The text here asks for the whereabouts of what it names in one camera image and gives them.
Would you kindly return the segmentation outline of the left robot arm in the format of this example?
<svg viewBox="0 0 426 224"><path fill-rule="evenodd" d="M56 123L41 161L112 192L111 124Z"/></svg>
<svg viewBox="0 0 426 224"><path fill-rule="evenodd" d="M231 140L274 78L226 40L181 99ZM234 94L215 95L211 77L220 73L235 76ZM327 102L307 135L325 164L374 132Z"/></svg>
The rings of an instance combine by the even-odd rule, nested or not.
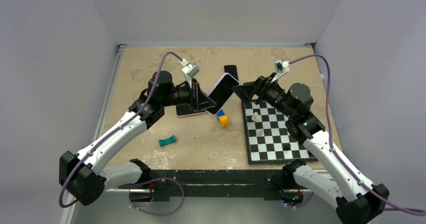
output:
<svg viewBox="0 0 426 224"><path fill-rule="evenodd" d="M208 97L196 79L174 85L168 71L154 73L123 117L99 139L77 153L65 152L59 160L59 197L61 207L65 192L82 205L89 205L110 189L130 184L144 188L150 181L150 168L138 159L123 166L106 168L106 164L126 144L152 127L164 116L167 106L187 105L194 110L205 110L217 104Z"/></svg>

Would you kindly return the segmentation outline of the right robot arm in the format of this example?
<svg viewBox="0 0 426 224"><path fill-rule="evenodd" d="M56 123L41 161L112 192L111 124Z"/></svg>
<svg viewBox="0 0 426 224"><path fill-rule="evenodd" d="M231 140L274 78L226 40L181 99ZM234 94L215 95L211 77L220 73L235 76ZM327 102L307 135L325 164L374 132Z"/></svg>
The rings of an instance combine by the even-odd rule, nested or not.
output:
<svg viewBox="0 0 426 224"><path fill-rule="evenodd" d="M261 76L256 81L233 86L232 91L244 102L257 96L256 103L264 101L286 116L290 136L331 175L331 179L325 178L303 161L295 160L283 167L282 183L310 189L335 209L342 223L368 223L384 212L389 190L362 174L330 140L330 133L310 111L313 98L308 86L295 83L285 91L271 76Z"/></svg>

